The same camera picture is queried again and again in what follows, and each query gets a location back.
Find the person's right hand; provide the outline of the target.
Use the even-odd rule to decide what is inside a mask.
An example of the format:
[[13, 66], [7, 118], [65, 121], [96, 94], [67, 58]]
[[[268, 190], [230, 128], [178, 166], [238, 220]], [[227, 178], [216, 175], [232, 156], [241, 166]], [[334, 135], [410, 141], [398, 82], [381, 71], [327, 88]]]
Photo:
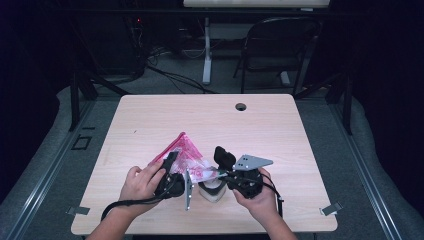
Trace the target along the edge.
[[[270, 173], [263, 168], [260, 168], [259, 171], [262, 174], [263, 182], [266, 185], [270, 185]], [[245, 198], [238, 190], [233, 191], [236, 201], [245, 207], [252, 217], [260, 223], [280, 217], [277, 210], [275, 193], [266, 185], [262, 187], [260, 194], [251, 199]]]

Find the black folding chair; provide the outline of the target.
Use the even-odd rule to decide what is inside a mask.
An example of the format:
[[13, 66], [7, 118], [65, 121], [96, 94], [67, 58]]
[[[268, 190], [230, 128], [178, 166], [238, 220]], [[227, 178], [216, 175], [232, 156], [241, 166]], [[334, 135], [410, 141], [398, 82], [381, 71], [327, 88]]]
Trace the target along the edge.
[[321, 23], [310, 17], [271, 17], [255, 23], [244, 39], [233, 74], [242, 73], [240, 92], [246, 90], [247, 72], [295, 72], [295, 95], [307, 50], [320, 30]]

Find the white desk leg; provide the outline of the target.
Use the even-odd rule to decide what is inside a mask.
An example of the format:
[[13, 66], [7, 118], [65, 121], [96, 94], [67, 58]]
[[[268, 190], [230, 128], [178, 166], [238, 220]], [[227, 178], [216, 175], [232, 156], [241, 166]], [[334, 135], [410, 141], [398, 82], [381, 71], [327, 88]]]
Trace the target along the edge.
[[209, 85], [211, 83], [212, 58], [210, 44], [210, 23], [208, 18], [205, 19], [204, 24], [205, 59], [202, 83], [205, 85]]

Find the clear plastic jar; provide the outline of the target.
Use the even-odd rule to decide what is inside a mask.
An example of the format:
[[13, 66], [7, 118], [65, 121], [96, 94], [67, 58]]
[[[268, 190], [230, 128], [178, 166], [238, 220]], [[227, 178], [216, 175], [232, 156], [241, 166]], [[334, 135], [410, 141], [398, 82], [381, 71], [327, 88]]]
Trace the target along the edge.
[[200, 182], [198, 186], [200, 195], [212, 203], [218, 202], [226, 191], [226, 183], [219, 179]]

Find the metal table clip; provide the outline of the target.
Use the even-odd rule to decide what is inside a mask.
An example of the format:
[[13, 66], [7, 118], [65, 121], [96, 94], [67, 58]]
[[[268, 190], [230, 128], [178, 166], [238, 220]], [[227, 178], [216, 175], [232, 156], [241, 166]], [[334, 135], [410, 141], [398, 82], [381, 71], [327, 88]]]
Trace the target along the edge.
[[321, 208], [320, 212], [322, 215], [325, 215], [325, 216], [336, 215], [342, 208], [343, 206], [339, 202], [335, 202], [332, 205]]
[[77, 206], [77, 207], [69, 207], [68, 210], [66, 211], [67, 214], [69, 215], [87, 215], [89, 213], [90, 209], [87, 207], [81, 207], [81, 206]]

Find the black frame post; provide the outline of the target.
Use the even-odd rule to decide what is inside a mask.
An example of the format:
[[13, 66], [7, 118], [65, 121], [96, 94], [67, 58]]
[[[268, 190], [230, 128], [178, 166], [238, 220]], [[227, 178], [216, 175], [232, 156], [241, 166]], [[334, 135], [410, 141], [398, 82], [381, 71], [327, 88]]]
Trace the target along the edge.
[[71, 125], [69, 131], [72, 132], [79, 123], [79, 88], [77, 74], [74, 73], [70, 81], [70, 97], [71, 97]]
[[352, 104], [352, 81], [349, 76], [345, 80], [344, 104], [343, 104], [343, 126], [351, 135], [351, 104]]

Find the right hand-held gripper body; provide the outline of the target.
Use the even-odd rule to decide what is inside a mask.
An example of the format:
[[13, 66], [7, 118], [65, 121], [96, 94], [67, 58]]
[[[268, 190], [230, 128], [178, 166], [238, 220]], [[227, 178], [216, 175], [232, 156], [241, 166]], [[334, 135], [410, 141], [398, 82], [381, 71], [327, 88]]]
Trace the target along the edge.
[[260, 168], [272, 165], [273, 161], [248, 154], [242, 155], [233, 165], [233, 177], [237, 184], [229, 183], [231, 190], [238, 190], [245, 198], [251, 199], [262, 191], [263, 178], [259, 171]]

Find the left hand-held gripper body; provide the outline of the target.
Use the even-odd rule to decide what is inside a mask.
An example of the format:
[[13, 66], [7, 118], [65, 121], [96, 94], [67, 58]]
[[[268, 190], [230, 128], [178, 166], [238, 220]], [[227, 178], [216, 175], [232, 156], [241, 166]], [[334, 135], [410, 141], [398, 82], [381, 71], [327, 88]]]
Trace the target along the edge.
[[193, 188], [194, 184], [188, 171], [185, 171], [183, 174], [170, 174], [166, 172], [160, 179], [154, 195], [160, 200], [183, 196], [184, 209], [188, 211], [190, 209]]

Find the person's left hand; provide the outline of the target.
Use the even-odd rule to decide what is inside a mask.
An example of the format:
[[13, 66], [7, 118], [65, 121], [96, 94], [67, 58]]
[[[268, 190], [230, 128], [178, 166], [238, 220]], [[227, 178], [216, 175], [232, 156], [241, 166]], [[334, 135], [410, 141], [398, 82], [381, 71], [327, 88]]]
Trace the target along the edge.
[[[124, 200], [147, 200], [154, 197], [154, 192], [166, 170], [162, 168], [163, 162], [158, 161], [148, 164], [141, 169], [133, 166], [126, 177], [124, 185], [121, 189], [120, 201]], [[135, 204], [131, 206], [120, 207], [119, 210], [129, 219], [144, 214], [156, 206], [152, 204]]]

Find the pink and white plastic bag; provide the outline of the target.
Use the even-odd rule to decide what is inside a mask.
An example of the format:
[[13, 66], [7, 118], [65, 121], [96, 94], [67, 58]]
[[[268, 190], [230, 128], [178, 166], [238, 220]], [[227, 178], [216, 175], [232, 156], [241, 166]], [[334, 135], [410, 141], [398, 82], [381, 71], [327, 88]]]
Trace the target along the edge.
[[203, 158], [203, 155], [185, 132], [181, 132], [151, 161], [151, 164], [159, 160], [165, 161], [171, 152], [177, 152], [177, 157], [168, 170], [171, 174], [188, 172], [193, 183], [211, 181], [227, 175], [225, 171], [218, 170]]

